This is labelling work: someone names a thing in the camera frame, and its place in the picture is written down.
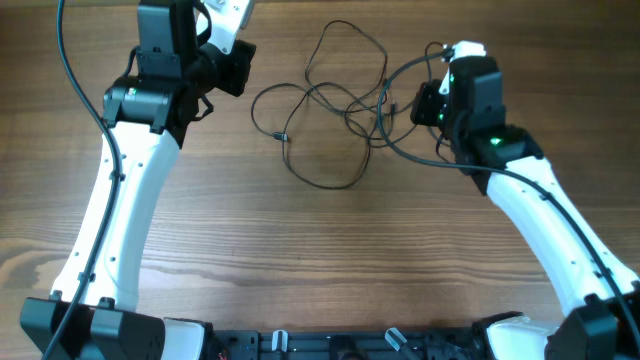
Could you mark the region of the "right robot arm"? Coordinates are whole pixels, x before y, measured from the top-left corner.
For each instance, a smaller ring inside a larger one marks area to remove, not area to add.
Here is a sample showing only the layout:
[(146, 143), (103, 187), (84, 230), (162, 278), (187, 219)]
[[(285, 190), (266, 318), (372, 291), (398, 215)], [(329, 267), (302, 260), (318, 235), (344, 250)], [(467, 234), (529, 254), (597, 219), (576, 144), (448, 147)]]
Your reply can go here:
[(636, 359), (639, 277), (600, 240), (559, 185), (525, 129), (506, 121), (502, 73), (485, 51), (440, 54), (443, 79), (424, 83), (411, 120), (436, 127), (454, 155), (449, 167), (472, 178), (511, 220), (543, 267), (563, 320), (521, 312), (473, 326), (484, 359)]

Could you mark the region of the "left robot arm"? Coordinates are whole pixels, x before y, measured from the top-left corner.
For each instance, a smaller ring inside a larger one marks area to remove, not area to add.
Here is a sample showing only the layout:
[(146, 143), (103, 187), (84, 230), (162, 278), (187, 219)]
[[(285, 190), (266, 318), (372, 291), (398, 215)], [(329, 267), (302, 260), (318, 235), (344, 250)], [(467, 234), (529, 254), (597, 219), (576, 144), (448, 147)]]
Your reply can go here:
[(93, 116), (101, 163), (81, 229), (45, 299), (28, 298), (24, 333), (46, 359), (223, 359), (203, 321), (137, 312), (139, 276), (160, 190), (188, 126), (214, 89), (240, 96), (256, 48), (238, 38), (250, 1), (143, 1), (139, 42)]

